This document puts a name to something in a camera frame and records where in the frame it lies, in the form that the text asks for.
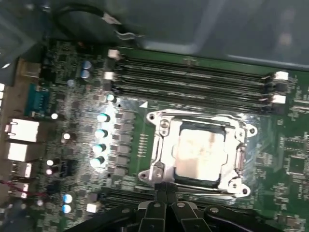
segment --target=chip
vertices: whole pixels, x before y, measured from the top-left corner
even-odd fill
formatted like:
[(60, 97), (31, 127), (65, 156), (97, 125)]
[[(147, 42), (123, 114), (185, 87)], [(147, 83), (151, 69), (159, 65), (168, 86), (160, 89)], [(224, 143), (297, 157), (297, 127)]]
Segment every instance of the chip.
[(88, 174), (82, 175), (81, 180), (84, 181), (84, 182), (89, 182), (90, 181), (90, 175), (88, 175)]
[(85, 132), (92, 133), (92, 131), (93, 131), (92, 126), (85, 126)]
[(83, 211), (80, 210), (80, 209), (77, 209), (77, 210), (75, 211), (75, 215), (76, 215), (78, 218), (81, 218), (81, 217), (83, 216)]
[(85, 196), (86, 196), (86, 193), (87, 193), (86, 190), (81, 189), (81, 190), (79, 190), (78, 195), (79, 195), (80, 197), (85, 197)]
[(291, 157), (289, 173), (304, 174), (305, 159), (298, 157)]

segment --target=solid capacitor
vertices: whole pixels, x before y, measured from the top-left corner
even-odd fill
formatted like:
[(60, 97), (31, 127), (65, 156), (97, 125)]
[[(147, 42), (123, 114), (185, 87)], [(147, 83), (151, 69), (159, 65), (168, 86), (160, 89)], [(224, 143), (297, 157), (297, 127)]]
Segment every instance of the solid capacitor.
[(107, 135), (108, 135), (107, 130), (96, 130), (96, 132), (95, 132), (95, 137), (96, 137), (97, 139), (99, 139), (99, 138), (104, 138), (104, 137), (106, 137)]
[(105, 114), (105, 113), (99, 114), (99, 115), (97, 116), (98, 122), (109, 122), (110, 119), (111, 119), (111, 118), (110, 118), (107, 114)]
[(92, 64), (89, 60), (85, 60), (83, 62), (83, 69), (90, 69), (92, 67)]
[(105, 149), (106, 149), (105, 144), (98, 144), (98, 145), (94, 145), (92, 147), (93, 152), (96, 153), (96, 154), (105, 151)]
[(82, 71), (81, 71), (81, 78), (82, 78), (82, 79), (86, 80), (86, 79), (88, 79), (89, 77), (90, 77), (90, 72), (89, 72), (89, 71), (87, 71), (87, 70), (82, 70)]

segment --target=ram slot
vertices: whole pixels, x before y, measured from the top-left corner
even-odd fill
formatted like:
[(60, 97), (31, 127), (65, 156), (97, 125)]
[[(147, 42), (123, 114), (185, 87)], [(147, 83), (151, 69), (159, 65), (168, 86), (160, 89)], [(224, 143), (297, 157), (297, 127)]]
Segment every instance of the ram slot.
[(242, 90), (247, 91), (254, 91), (256, 93), (260, 93), (261, 89), (263, 88), (264, 84), (254, 82), (254, 81), (240, 81), (237, 79), (227, 78), (227, 77), (220, 77), (220, 76), (209, 76), (204, 74), (196, 74), (196, 73), (186, 73), (183, 75), (173, 73), (155, 73), (151, 70), (144, 71), (144, 70), (126, 70), (123, 72), (119, 72), (119, 74), (126, 74), (126, 75), (148, 75), (153, 77), (161, 77), (167, 80), (178, 80), (178, 81), (186, 81), (192, 84), (200, 84), (200, 85), (215, 85), (215, 86), (222, 86), (222, 87), (234, 87), (240, 88)]
[(124, 84), (133, 85), (139, 84), (144, 85), (145, 87), (149, 87), (149, 83), (151, 85), (168, 91), (169, 88), (177, 88), (182, 89), (184, 93), (194, 93), (201, 96), (214, 96), (218, 98), (233, 98), (239, 101), (245, 101), (248, 103), (259, 103), (259, 99), (265, 98), (266, 96), (263, 94), (257, 94), (252, 92), (244, 92), (239, 91), (239, 89), (232, 88), (222, 88), (222, 87), (213, 87), (206, 85), (193, 85), (192, 83), (185, 82), (171, 82), (153, 77), (138, 77), (138, 76), (127, 76), (120, 75), (121, 80), (124, 81)]
[(184, 94), (193, 94), (193, 95), (199, 95), (202, 97), (205, 97), (207, 100), (210, 101), (241, 101), (243, 103), (248, 104), (254, 104), (254, 103), (260, 103), (259, 99), (253, 99), (253, 98), (247, 98), (242, 97), (236, 94), (227, 94), (227, 93), (218, 93), (216, 91), (212, 91), (211, 89), (200, 89), (196, 87), (190, 87), (185, 85), (171, 85), (171, 83), (161, 83), (161, 82), (141, 82), (140, 80), (134, 80), (134, 79), (124, 79), (125, 82), (123, 82), (123, 85), (126, 86), (133, 86), (133, 87), (141, 87), (141, 88), (149, 88), (150, 84), (152, 86), (152, 89), (158, 89), (161, 91), (175, 91), (175, 92), (181, 92)]
[(194, 73), (198, 72), (208, 72), (208, 73), (220, 73), (222, 75), (229, 75), (234, 78), (241, 78), (241, 79), (247, 79), (247, 80), (257, 80), (260, 81), (263, 75), (258, 74), (252, 74), (252, 73), (245, 73), (245, 72), (237, 72), (237, 71), (228, 71), (228, 70), (221, 70), (216, 68), (205, 68), (200, 66), (190, 66), (190, 65), (181, 65), (181, 64), (175, 64), (175, 63), (169, 63), (169, 62), (161, 62), (161, 61), (154, 61), (154, 60), (144, 60), (144, 59), (135, 59), (135, 58), (128, 58), (127, 60), (128, 64), (137, 64), (139, 65), (149, 65), (153, 67), (162, 67), (162, 68), (168, 68), (168, 69), (185, 69), (190, 68), (190, 70)]
[(196, 99), (189, 99), (186, 97), (177, 97), (177, 96), (171, 96), (167, 93), (163, 94), (162, 92), (148, 92), (148, 91), (141, 91), (136, 89), (123, 89), (122, 95), (127, 97), (134, 97), (134, 98), (140, 98), (145, 100), (154, 100), (154, 101), (161, 101), (161, 102), (167, 102), (167, 103), (177, 103), (177, 104), (183, 104), (183, 105), (190, 105), (190, 106), (198, 106), (202, 108), (218, 108), (220, 107), (220, 110), (225, 111), (234, 111), (239, 113), (261, 113), (259, 106), (232, 106), (229, 104), (217, 104), (212, 102), (207, 102), (205, 100), (196, 100)]

